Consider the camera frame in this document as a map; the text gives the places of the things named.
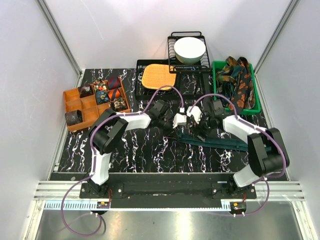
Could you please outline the dark green tie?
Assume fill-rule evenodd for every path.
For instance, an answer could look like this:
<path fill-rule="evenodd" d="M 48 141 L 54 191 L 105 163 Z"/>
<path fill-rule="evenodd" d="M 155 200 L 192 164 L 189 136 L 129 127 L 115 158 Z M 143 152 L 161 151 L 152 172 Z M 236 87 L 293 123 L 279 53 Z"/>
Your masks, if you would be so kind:
<path fill-rule="evenodd" d="M 190 144 L 207 148 L 225 149 L 241 152 L 248 151 L 248 145 L 239 139 L 208 137 L 205 141 L 201 141 L 198 138 L 194 138 L 192 135 L 179 133 L 177 140 L 184 144 Z"/>

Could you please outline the brown blue tie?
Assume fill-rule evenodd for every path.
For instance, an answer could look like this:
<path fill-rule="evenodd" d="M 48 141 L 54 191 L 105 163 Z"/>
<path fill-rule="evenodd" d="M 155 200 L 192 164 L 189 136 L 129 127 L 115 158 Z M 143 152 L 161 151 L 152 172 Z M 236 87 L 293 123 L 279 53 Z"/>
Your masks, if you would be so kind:
<path fill-rule="evenodd" d="M 67 126 L 73 126 L 83 122 L 82 112 L 79 109 L 66 112 L 64 118 Z"/>

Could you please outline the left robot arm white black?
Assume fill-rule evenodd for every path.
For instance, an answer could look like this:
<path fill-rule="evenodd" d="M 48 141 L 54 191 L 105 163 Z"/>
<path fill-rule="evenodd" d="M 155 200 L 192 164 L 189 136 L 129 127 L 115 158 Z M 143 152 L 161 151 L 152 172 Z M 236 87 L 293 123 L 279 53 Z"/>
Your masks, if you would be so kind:
<path fill-rule="evenodd" d="M 185 108 L 179 108 L 172 120 L 167 119 L 169 105 L 158 100 L 152 107 L 132 113 L 115 112 L 106 109 L 90 127 L 88 132 L 92 151 L 92 165 L 89 174 L 90 192 L 97 198 L 103 198 L 108 193 L 106 184 L 109 179 L 109 163 L 112 152 L 126 131 L 135 129 L 160 128 L 172 132 L 180 124 L 187 122 Z"/>

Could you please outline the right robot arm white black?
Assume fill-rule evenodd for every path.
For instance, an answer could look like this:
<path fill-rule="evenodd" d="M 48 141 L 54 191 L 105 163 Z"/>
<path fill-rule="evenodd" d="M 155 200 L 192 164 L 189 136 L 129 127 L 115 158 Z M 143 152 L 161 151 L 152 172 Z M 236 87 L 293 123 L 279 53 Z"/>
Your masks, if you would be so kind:
<path fill-rule="evenodd" d="M 227 182 L 227 192 L 239 198 L 259 180 L 281 177 L 290 164 L 282 135 L 277 128 L 254 125 L 235 113 L 228 112 L 220 100 L 211 103 L 211 111 L 201 111 L 196 105 L 187 110 L 193 117 L 195 135 L 205 141 L 209 130 L 221 129 L 247 144 L 248 164 L 234 173 Z"/>

